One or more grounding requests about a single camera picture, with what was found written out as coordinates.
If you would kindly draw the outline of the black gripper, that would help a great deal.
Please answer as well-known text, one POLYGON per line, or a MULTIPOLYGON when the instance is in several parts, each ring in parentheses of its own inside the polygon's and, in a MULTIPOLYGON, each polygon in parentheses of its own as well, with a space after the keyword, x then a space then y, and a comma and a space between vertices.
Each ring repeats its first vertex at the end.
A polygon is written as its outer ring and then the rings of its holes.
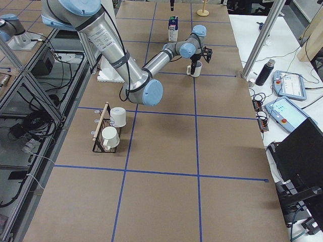
POLYGON ((201 54, 194 54, 191 58, 190 75, 194 75, 197 62, 201 59, 201 54))
POLYGON ((171 11, 174 11, 174 4, 175 4, 175 0, 170 0, 170 9, 171 9, 171 11))

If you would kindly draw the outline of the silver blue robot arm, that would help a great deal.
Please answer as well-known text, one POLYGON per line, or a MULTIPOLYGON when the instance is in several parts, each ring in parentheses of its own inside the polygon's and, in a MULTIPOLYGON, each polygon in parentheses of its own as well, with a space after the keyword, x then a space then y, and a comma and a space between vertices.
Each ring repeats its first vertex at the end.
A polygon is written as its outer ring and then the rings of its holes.
POLYGON ((121 92, 132 103, 157 105, 163 97, 162 83, 154 79, 176 56, 191 59, 194 71, 201 57, 210 61, 212 50, 204 46, 206 27, 196 25, 184 41, 167 43, 148 63, 140 67, 126 50, 111 14, 100 1, 42 1, 45 25, 83 33, 124 80, 121 92))

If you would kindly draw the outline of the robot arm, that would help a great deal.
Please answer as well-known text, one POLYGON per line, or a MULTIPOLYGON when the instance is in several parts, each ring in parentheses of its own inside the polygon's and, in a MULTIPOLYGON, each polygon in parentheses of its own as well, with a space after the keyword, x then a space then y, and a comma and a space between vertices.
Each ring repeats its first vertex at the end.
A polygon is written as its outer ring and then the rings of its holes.
MULTIPOLYGON (((42 20, 49 27, 80 32, 104 12, 101 1, 42 1, 42 20)), ((1 16, 1 38, 9 41, 26 30, 14 14, 1 16)))

